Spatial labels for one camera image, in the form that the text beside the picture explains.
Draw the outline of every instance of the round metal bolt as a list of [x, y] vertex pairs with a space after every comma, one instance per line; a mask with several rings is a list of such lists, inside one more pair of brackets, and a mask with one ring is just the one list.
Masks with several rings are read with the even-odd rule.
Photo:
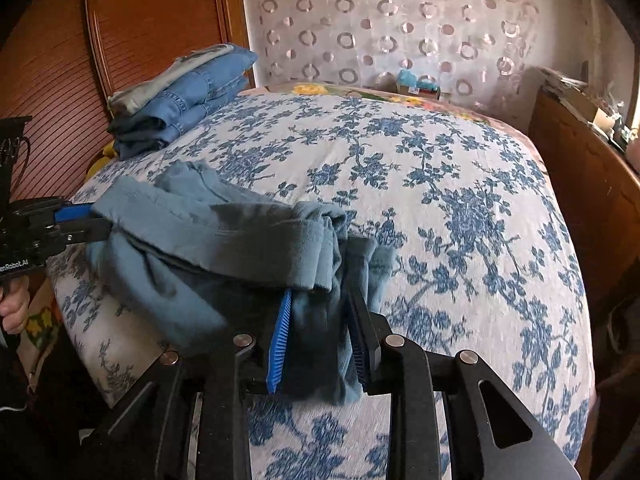
[[385, 343], [387, 346], [398, 348], [404, 345], [404, 337], [398, 334], [388, 335], [385, 337]]
[[460, 360], [468, 365], [474, 365], [478, 362], [478, 354], [473, 350], [463, 350], [460, 352]]
[[169, 350], [159, 357], [160, 364], [164, 366], [173, 366], [178, 362], [178, 352]]
[[244, 348], [245, 346], [249, 346], [253, 340], [254, 338], [248, 334], [238, 334], [234, 337], [234, 345]]

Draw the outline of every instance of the floral blanket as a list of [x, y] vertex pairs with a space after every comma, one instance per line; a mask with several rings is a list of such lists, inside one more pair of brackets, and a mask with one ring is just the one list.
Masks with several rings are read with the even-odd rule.
[[[283, 202], [337, 203], [354, 232], [393, 245], [382, 307], [393, 329], [434, 352], [477, 351], [576, 459], [594, 381], [588, 309], [552, 189], [519, 140], [393, 102], [244, 96], [167, 149], [107, 165], [74, 200], [96, 200], [121, 174], [152, 181], [172, 160], [199, 159]], [[49, 272], [71, 340], [117, 402], [169, 343], [89, 274], [82, 247]], [[384, 478], [388, 407], [257, 401], [254, 478]], [[449, 476], [441, 400], [438, 416]]]

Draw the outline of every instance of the stack of folded clothes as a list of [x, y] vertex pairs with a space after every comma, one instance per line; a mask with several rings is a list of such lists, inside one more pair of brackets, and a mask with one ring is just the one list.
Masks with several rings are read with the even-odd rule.
[[108, 131], [120, 159], [165, 148], [228, 104], [246, 87], [244, 72], [256, 59], [240, 46], [214, 45], [177, 58], [150, 81], [116, 92], [109, 98], [115, 117]]

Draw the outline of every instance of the human hand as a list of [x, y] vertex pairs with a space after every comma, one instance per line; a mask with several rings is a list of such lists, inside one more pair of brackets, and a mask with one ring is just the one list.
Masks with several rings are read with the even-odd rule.
[[0, 287], [0, 319], [5, 332], [19, 334], [27, 325], [29, 277], [14, 278], [9, 288], [9, 291], [5, 291]]

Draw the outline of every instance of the floral bedsheet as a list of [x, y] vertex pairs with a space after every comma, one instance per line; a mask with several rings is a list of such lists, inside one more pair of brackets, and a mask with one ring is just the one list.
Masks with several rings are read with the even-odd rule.
[[[584, 287], [543, 171], [482, 121], [332, 95], [242, 96], [157, 153], [113, 162], [75, 202], [121, 174], [152, 181], [172, 160], [283, 202], [323, 200], [393, 245], [382, 312], [425, 349], [477, 351], [575, 460], [593, 390]], [[169, 345], [88, 272], [81, 246], [49, 261], [70, 338], [114, 404]], [[336, 408], [267, 399], [250, 415], [254, 478], [385, 476], [386, 397]], [[442, 402], [442, 469], [450, 476]]]

